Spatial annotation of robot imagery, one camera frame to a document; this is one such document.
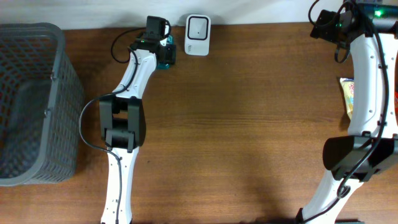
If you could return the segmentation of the teal mouthwash bottle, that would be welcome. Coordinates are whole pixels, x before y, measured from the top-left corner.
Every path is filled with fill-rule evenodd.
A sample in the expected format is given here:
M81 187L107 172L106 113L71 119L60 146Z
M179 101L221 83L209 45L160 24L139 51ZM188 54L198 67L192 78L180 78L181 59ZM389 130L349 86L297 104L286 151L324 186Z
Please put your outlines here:
M173 37L173 35L169 35L169 36L167 37L167 39L162 40L160 43L161 43L162 45L174 44L174 37ZM157 70L167 70L167 69L169 69L169 68L170 68L170 64L168 64L168 63L159 63L156 69L157 69Z

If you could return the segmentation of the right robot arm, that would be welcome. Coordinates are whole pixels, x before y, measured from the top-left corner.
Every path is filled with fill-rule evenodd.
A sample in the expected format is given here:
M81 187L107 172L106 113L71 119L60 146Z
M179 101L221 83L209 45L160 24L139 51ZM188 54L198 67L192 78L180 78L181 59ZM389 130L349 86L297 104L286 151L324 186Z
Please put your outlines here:
M334 224L357 189L397 163L397 4L344 1L312 24L313 38L344 49L353 61L353 114L346 136L326 140L325 173L295 222Z

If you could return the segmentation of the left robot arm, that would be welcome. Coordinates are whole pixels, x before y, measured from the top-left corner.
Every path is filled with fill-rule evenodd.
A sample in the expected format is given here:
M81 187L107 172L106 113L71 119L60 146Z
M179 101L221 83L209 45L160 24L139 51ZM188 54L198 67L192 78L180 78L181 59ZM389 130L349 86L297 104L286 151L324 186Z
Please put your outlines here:
M128 47L119 85L99 101L101 137L108 150L108 184L101 223L132 223L134 163L146 138L142 97L150 76L175 63L176 47L167 19L148 16L145 30Z

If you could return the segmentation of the silver foil snack packet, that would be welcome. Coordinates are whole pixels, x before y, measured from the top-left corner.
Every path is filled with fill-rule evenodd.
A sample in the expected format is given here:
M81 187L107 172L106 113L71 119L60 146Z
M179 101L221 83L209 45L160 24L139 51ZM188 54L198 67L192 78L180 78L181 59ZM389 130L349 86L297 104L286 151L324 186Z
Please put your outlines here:
M394 112L398 115L398 92L394 92Z

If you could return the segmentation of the cream and blue snack bag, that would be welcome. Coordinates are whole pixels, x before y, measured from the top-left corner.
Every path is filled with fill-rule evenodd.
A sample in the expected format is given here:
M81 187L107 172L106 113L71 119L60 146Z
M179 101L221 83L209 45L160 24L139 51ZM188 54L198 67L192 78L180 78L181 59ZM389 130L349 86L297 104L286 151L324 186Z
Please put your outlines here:
M343 96L346 106L346 113L349 119L352 119L354 107L354 79L353 78L340 78L340 85L343 90Z

